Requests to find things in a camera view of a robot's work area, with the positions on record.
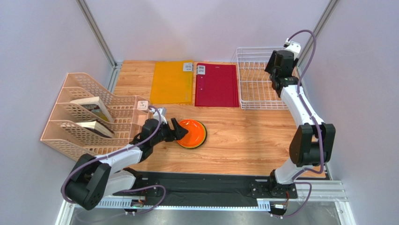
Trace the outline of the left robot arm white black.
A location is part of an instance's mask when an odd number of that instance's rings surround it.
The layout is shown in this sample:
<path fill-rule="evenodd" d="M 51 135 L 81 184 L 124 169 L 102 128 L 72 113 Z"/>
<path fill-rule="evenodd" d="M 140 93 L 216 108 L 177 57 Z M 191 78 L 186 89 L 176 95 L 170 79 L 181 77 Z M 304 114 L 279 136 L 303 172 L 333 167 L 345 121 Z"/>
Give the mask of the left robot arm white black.
<path fill-rule="evenodd" d="M 188 135 L 175 118 L 172 124 L 147 119 L 133 141 L 112 153 L 92 156 L 83 154 L 61 186 L 63 198 L 86 210 L 95 208 L 103 197 L 129 190 L 136 181 L 135 172 L 128 166 L 146 160 L 155 145 L 172 142 Z"/>

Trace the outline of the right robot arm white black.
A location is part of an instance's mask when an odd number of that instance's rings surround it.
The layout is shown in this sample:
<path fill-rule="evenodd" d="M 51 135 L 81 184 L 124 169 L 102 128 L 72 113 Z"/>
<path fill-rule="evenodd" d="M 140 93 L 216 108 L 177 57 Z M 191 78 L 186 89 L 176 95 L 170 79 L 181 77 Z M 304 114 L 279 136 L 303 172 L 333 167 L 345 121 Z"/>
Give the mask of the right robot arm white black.
<path fill-rule="evenodd" d="M 322 174 L 332 154 L 335 127 L 316 114 L 303 94 L 300 79 L 292 75 L 296 62 L 292 51 L 278 50 L 273 51 L 265 68 L 272 88 L 288 107 L 297 127 L 289 158 L 270 174 L 272 188 L 285 188 L 306 171 Z"/>

